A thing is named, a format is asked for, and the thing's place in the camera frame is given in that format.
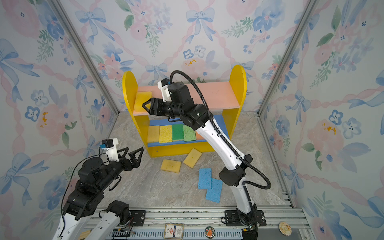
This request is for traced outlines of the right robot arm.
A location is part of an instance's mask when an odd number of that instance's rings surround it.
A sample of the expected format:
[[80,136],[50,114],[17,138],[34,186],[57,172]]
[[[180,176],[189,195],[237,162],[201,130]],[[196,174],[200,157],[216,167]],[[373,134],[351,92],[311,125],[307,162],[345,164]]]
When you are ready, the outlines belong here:
[[231,143],[217,125],[199,87],[192,85],[202,100],[201,104],[194,102],[184,83],[171,83],[170,80],[163,79],[158,82],[162,98],[147,100],[143,103],[143,108],[150,115],[168,117],[171,122],[183,122],[210,144],[224,162],[225,167],[219,177],[233,192],[240,222],[244,226],[256,226],[256,209],[245,184],[245,170],[252,161],[251,156],[240,153]]

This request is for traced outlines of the orange pink sponge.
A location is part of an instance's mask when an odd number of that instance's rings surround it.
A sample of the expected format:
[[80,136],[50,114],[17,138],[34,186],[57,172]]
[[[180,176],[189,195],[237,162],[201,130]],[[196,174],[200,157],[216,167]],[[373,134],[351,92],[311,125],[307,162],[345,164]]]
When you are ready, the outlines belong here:
[[204,140],[204,138],[196,132],[196,140]]

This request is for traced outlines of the bright yellow sponge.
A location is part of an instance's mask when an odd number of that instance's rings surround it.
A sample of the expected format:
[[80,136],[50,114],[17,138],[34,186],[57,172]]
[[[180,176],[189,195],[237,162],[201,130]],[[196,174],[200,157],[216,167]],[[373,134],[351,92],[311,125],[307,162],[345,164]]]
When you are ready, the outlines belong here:
[[160,126],[159,127],[159,143],[172,143],[173,142],[173,134],[172,134],[172,126]]

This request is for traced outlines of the dark green sponge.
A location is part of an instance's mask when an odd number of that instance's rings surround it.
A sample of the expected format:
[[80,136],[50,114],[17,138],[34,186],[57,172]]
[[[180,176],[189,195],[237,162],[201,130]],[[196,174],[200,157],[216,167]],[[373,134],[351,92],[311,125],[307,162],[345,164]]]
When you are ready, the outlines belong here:
[[184,140],[184,125],[172,125],[172,140],[173,142]]

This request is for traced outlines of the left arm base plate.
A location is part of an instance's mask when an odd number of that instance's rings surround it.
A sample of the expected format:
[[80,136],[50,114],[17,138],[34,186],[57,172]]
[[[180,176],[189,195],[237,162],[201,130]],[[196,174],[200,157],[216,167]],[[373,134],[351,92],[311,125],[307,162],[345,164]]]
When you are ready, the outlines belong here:
[[123,210],[118,214],[119,227],[143,227],[146,218],[145,210]]

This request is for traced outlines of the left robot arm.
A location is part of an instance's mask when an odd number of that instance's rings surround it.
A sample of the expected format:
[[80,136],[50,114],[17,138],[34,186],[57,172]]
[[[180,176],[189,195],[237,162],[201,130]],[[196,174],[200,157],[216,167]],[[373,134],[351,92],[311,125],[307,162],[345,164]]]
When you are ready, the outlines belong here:
[[[111,184],[121,181],[121,173],[137,169],[141,164],[144,149],[129,152],[128,148],[107,150],[109,163],[105,164],[100,155],[86,158],[78,172],[79,180],[69,194],[62,210],[62,218],[55,233],[55,240],[77,240],[85,226],[95,214],[105,191],[112,191]],[[88,240],[105,240],[114,232],[124,237],[133,234],[134,227],[142,227],[145,210],[130,210],[129,204],[115,200],[105,209],[99,223],[86,237]]]

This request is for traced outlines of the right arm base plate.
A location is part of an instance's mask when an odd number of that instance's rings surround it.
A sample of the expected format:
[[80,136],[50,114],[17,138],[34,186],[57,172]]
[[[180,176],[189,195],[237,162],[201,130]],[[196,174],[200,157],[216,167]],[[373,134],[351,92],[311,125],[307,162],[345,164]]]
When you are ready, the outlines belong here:
[[253,214],[252,212],[247,215],[241,213],[238,210],[226,210],[224,211],[224,216],[221,218],[223,224],[227,227],[254,227],[257,223],[258,227],[266,227],[266,217],[262,210],[256,210]]

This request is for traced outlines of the light green sponge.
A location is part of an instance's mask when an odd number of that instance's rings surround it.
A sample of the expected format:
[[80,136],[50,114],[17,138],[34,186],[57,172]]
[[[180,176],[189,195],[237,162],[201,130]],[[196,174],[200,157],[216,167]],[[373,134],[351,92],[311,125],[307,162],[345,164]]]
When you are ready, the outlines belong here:
[[191,127],[183,125],[183,134],[185,142],[191,142],[196,140],[196,133]]

